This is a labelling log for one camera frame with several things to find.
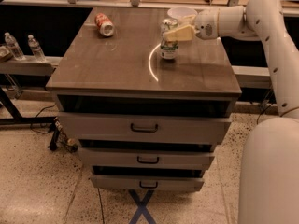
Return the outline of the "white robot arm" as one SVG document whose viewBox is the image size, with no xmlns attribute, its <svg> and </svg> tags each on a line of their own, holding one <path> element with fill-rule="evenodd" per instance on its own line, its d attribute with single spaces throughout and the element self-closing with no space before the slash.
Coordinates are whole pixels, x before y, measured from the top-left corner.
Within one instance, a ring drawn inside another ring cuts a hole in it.
<svg viewBox="0 0 299 224">
<path fill-rule="evenodd" d="M 237 223 L 299 224 L 299 50 L 280 0 L 205 9 L 163 33 L 167 41 L 195 37 L 262 43 L 277 114 L 256 124 L 243 146 Z"/>
</svg>

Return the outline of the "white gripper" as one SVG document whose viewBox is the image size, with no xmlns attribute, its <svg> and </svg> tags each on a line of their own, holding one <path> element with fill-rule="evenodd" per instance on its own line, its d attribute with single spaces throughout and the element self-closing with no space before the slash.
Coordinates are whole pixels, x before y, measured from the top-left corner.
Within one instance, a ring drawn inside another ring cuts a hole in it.
<svg viewBox="0 0 299 224">
<path fill-rule="evenodd" d="M 163 33 L 163 39 L 169 42 L 190 41 L 194 34 L 203 40 L 216 39 L 218 35 L 217 9 L 206 9 L 195 15 L 184 16 L 179 20 L 181 25 L 175 29 Z"/>
</svg>

